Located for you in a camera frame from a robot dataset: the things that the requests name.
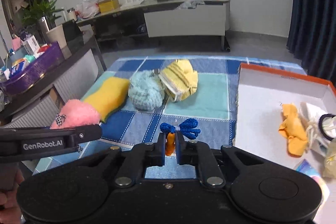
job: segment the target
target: blue plaid tablecloth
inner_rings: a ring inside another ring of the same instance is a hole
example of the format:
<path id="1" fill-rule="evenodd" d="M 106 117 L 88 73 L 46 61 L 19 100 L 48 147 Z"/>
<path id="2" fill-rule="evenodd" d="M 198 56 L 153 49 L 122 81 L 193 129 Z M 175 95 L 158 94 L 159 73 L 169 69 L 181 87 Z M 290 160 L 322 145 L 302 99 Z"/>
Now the blue plaid tablecloth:
<path id="1" fill-rule="evenodd" d="M 187 118 L 198 120 L 201 134 L 198 140 L 211 148 L 231 144 L 235 137 L 238 91 L 238 68 L 240 64 L 256 64 L 305 74 L 297 64 L 227 56 L 161 56 L 120 58 L 96 81 L 83 98 L 97 91 L 104 80 L 116 76 L 130 78 L 135 72 L 164 68 L 175 59 L 189 59 L 199 73 L 197 92 L 182 102 L 173 103 L 167 98 L 162 107 L 154 111 L 139 111 L 127 100 L 126 105 L 112 114 L 102 124 L 103 137 L 99 141 L 81 144 L 81 153 L 71 153 L 41 159 L 34 173 L 60 166 L 79 158 L 97 153 L 113 145 L 123 150 L 132 149 L 142 142 L 156 142 L 161 123 L 183 122 Z M 174 156 L 166 157 L 164 167 L 147 168 L 146 178 L 194 178 L 192 166 L 179 166 Z"/>

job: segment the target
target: orange fabric toy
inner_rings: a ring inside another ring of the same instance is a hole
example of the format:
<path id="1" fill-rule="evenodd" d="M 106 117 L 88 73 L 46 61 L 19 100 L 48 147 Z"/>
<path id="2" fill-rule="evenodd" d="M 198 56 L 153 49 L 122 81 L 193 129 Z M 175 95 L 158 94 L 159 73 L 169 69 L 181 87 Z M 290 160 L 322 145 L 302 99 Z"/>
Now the orange fabric toy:
<path id="1" fill-rule="evenodd" d="M 171 156 L 175 150 L 175 133 L 167 134 L 166 156 Z"/>
<path id="2" fill-rule="evenodd" d="M 293 104 L 283 104 L 282 112 L 285 120 L 279 127 L 279 133 L 288 139 L 288 152 L 295 156 L 302 156 L 308 143 L 305 129 L 299 119 L 297 109 Z"/>

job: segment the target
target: dark curtain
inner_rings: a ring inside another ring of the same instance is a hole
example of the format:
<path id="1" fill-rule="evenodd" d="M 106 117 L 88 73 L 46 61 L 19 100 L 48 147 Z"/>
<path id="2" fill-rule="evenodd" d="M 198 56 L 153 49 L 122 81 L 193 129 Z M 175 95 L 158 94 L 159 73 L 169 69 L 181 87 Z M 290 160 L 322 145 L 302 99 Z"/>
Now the dark curtain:
<path id="1" fill-rule="evenodd" d="M 287 48 L 309 75 L 336 82 L 336 0 L 293 0 Z"/>

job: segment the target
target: black sign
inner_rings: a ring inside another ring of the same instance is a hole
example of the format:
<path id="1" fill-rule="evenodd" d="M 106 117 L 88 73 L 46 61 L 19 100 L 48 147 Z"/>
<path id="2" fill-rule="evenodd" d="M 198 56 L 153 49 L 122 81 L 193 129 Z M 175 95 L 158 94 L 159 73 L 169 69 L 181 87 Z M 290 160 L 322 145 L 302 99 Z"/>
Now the black sign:
<path id="1" fill-rule="evenodd" d="M 36 154 L 65 148 L 64 138 L 45 138 L 38 140 L 25 140 L 21 142 L 21 151 L 23 154 Z"/>

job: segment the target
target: black ring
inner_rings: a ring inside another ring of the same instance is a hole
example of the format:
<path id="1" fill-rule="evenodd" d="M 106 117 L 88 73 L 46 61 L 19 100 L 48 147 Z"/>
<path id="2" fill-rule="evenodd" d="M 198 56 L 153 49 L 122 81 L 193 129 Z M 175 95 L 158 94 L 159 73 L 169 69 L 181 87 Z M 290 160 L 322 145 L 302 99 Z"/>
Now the black ring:
<path id="1" fill-rule="evenodd" d="M 326 138 L 327 140 L 329 140 L 329 141 L 332 141 L 334 138 L 328 136 L 328 135 L 324 132 L 323 127 L 322 127 L 322 122 L 323 122 L 323 120 L 324 120 L 325 118 L 333 118 L 333 117 L 335 117 L 334 114 L 330 114 L 330 113 L 328 113 L 328 114 L 324 114 L 324 115 L 322 115 L 321 118 L 320 118 L 320 120 L 319 120 L 319 130 L 320 130 L 321 134 L 323 135 L 323 137 L 325 137 L 325 138 Z"/>

